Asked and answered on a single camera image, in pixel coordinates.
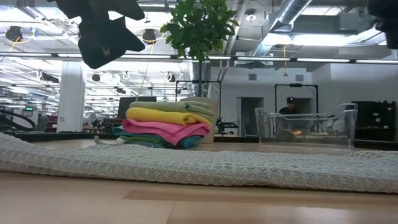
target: wall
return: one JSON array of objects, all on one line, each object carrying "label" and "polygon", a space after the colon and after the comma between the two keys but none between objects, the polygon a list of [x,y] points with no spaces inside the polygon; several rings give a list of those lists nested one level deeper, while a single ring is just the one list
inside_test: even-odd
[{"label": "wall", "polygon": [[[222,85],[221,117],[228,122],[237,121],[238,97],[263,97],[264,109],[275,111],[274,85]],[[298,98],[313,98],[313,94],[306,88],[286,88],[278,94],[278,107],[286,106],[286,98],[294,96]]]},{"label": "wall", "polygon": [[319,85],[322,113],[352,101],[398,102],[397,65],[331,64],[319,68],[312,75],[313,83]]},{"label": "wall", "polygon": [[[257,74],[257,81],[249,81],[248,74]],[[303,84],[311,84],[312,74],[307,73],[304,68],[288,68],[288,77],[284,77],[284,69],[275,71],[270,69],[247,70],[245,68],[230,68],[223,80],[221,89],[221,117],[223,121],[234,122],[238,118],[238,97],[262,97],[264,98],[264,109],[270,112],[275,111],[275,84],[297,83],[295,75],[304,75]],[[277,110],[286,106],[287,97],[312,98],[315,96],[307,88],[290,88],[287,86],[278,87]],[[210,97],[216,98],[215,91],[211,90]]]}]

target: desk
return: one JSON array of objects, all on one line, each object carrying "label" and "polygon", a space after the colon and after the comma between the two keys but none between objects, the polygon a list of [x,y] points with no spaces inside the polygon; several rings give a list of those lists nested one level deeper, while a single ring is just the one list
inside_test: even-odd
[{"label": "desk", "polygon": [[97,127],[83,127],[83,131],[88,131],[90,133],[101,133],[101,131],[104,131],[105,128],[97,128]]}]

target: light green towel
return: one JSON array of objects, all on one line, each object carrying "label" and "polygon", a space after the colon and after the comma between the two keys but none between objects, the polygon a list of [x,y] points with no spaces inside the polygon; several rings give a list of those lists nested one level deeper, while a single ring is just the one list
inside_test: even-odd
[{"label": "light green towel", "polygon": [[147,109],[154,109],[166,112],[189,112],[201,116],[212,122],[214,112],[209,110],[208,103],[196,102],[196,101],[183,101],[183,102],[135,102],[131,103],[130,107],[140,107]]}]

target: acrylic box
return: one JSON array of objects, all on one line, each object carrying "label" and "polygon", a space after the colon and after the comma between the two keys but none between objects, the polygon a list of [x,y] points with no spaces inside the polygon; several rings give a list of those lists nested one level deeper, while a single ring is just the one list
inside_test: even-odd
[{"label": "acrylic box", "polygon": [[256,109],[261,144],[354,148],[358,106],[338,105],[327,114],[269,113]]}]

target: wooden table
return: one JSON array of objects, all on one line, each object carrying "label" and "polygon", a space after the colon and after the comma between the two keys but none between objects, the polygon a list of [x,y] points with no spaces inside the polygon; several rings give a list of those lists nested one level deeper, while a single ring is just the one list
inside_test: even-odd
[{"label": "wooden table", "polygon": [[[35,144],[65,150],[87,147],[94,142],[87,139]],[[206,144],[198,149],[326,154],[349,152],[233,143]],[[0,173],[0,220],[2,224],[393,224],[398,223],[398,196]]]}]

